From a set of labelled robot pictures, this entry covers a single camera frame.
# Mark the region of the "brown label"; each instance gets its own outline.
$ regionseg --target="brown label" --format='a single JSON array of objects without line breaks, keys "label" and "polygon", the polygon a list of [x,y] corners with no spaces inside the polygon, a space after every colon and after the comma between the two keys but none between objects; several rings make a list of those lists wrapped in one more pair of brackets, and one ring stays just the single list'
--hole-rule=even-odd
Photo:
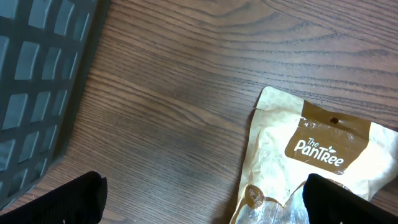
[{"label": "brown label", "polygon": [[344,174],[369,142],[371,122],[333,113],[305,101],[302,118],[285,155],[335,174]]}]

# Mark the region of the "crumpled plastic packaging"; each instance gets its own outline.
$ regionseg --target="crumpled plastic packaging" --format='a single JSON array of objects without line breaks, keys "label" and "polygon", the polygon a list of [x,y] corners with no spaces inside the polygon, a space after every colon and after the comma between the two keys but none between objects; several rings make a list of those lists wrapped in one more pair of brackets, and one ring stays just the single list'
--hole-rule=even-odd
[{"label": "crumpled plastic packaging", "polygon": [[302,193],[311,173],[370,200],[397,175],[396,150],[395,131],[265,87],[230,223],[309,223]]}]

